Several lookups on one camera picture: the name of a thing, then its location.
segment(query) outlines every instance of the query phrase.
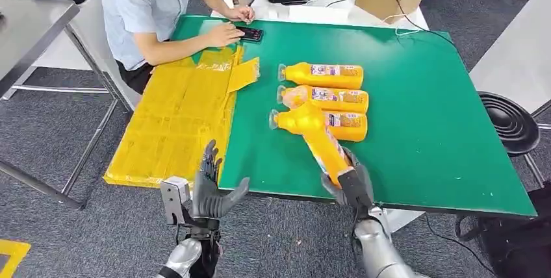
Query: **bottle label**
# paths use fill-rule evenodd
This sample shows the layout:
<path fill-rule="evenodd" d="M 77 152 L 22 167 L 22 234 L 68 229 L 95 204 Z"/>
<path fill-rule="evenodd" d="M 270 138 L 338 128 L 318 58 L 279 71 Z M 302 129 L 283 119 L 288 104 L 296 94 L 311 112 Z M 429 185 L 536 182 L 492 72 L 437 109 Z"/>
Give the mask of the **bottle label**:
<path fill-rule="evenodd" d="M 310 66 L 310 72 L 313 75 L 359 75 L 358 66 L 353 65 L 321 65 L 313 64 Z"/>
<path fill-rule="evenodd" d="M 359 104 L 362 102 L 361 91 L 347 91 L 339 93 L 340 101 L 345 103 L 356 103 Z"/>
<path fill-rule="evenodd" d="M 330 127 L 360 127 L 361 116 L 359 114 L 345 113 L 334 114 L 325 112 L 326 124 Z"/>
<path fill-rule="evenodd" d="M 316 101 L 338 101 L 339 100 L 337 96 L 327 88 L 313 88 L 312 99 Z"/>
<path fill-rule="evenodd" d="M 348 158 L 346 157 L 346 154 L 344 153 L 344 149 L 339 144 L 339 141 L 337 141 L 337 139 L 331 134 L 331 132 L 329 132 L 329 129 L 327 129 L 327 127 L 325 129 L 326 129 L 327 136 L 329 137 L 329 139 L 331 140 L 331 142 L 333 143 L 333 145 L 335 146 L 335 148 L 339 152 L 339 155 L 344 160 L 347 160 Z M 324 162 L 322 161 L 322 159 L 315 153 L 315 150 L 312 149 L 312 146 L 310 146 L 310 144 L 308 144 L 308 141 L 305 140 L 305 142 L 308 145 L 308 148 L 310 148 L 310 151 L 312 152 L 312 154 L 314 155 L 314 158 L 316 159 L 316 162 L 318 163 L 318 165 L 322 169 L 322 172 L 329 175 L 329 172 L 327 171 L 327 168 L 326 168 Z"/>

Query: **light blue shirt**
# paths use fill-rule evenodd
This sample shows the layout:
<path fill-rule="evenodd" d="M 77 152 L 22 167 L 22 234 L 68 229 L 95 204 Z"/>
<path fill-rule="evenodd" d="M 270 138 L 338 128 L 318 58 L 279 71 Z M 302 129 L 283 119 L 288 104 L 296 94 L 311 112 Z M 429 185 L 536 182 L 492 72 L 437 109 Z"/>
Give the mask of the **light blue shirt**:
<path fill-rule="evenodd" d="M 102 0 L 107 42 L 116 60 L 126 70 L 145 64 L 134 42 L 134 33 L 156 33 L 167 40 L 189 0 Z"/>

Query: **robotic arm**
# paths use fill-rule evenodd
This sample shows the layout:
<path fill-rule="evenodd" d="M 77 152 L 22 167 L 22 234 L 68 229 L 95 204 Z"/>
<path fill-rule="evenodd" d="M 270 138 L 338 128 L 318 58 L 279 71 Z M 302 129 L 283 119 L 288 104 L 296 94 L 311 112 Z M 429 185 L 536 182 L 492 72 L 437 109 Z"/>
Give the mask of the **robotic arm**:
<path fill-rule="evenodd" d="M 357 210 L 354 235 L 360 241 L 363 263 L 368 278 L 415 278 L 411 268 L 393 246 L 385 213 L 373 204 L 373 189 L 367 169 L 348 149 L 344 152 L 353 170 L 339 176 L 342 189 L 322 173 L 322 184 L 341 205 Z"/>
<path fill-rule="evenodd" d="M 249 179 L 241 180 L 230 194 L 222 196 L 218 189 L 218 170 L 222 160 L 216 159 L 218 149 L 213 140 L 205 149 L 201 167 L 195 177 L 192 213 L 184 204 L 192 199 L 189 183 L 180 177 L 161 182 L 166 221 L 185 229 L 185 240 L 179 242 L 170 254 L 157 278 L 212 278 L 220 256 L 220 218 L 245 197 Z"/>
<path fill-rule="evenodd" d="M 212 278 L 220 255 L 219 219 L 236 205 L 249 190 L 249 179 L 227 196 L 221 196 L 216 184 L 221 159 L 216 159 L 216 142 L 206 148 L 201 168 L 195 178 L 192 214 L 184 207 L 190 200 L 189 184 L 179 177 L 161 182 L 160 189 L 170 225 L 186 229 L 185 240 L 176 241 L 157 278 Z M 361 244 L 363 263 L 368 278 L 416 278 L 393 246 L 389 227 L 382 209 L 372 202 L 373 190 L 366 168 L 348 149 L 344 149 L 354 167 L 339 176 L 342 189 L 335 186 L 326 174 L 322 184 L 341 205 L 357 210 L 354 235 Z"/>

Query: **green mat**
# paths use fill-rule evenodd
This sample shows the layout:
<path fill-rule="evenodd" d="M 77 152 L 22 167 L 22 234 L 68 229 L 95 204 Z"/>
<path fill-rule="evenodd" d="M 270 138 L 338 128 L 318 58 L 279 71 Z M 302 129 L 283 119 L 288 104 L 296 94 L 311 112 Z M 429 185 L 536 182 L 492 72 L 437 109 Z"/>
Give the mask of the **green mat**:
<path fill-rule="evenodd" d="M 205 32 L 216 18 L 183 16 L 173 39 Z M 394 29 L 255 21 L 261 77 L 240 90 L 220 188 L 251 178 L 251 191 L 330 198 L 304 140 L 271 130 L 277 65 L 358 64 L 370 95 L 368 133 L 349 147 L 370 171 L 384 207 L 534 216 L 535 210 L 495 133 L 457 51 L 428 32 L 397 38 Z"/>

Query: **plastic bottle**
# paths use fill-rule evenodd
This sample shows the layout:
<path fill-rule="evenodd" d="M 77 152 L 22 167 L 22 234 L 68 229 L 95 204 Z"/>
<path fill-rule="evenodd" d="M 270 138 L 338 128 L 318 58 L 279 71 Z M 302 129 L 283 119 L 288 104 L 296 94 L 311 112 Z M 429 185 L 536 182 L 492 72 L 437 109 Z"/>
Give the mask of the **plastic bottle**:
<path fill-rule="evenodd" d="M 295 88 L 280 85 L 277 88 L 277 102 L 288 108 L 296 108 L 306 101 L 310 101 L 322 110 L 364 114 L 367 112 L 369 96 L 365 91 L 343 88 L 317 88 L 307 85 L 299 85 Z"/>
<path fill-rule="evenodd" d="M 302 135 L 322 171 L 329 175 L 334 184 L 340 186 L 337 177 L 352 167 L 339 142 L 327 129 L 321 109 L 305 103 L 288 112 L 272 110 L 270 128 L 278 127 Z"/>
<path fill-rule="evenodd" d="M 363 68 L 354 65 L 322 65 L 299 62 L 293 66 L 279 65 L 280 81 L 326 88 L 358 90 L 363 81 Z"/>
<path fill-rule="evenodd" d="M 337 140 L 361 142 L 367 135 L 367 116 L 355 112 L 323 111 L 326 125 Z"/>

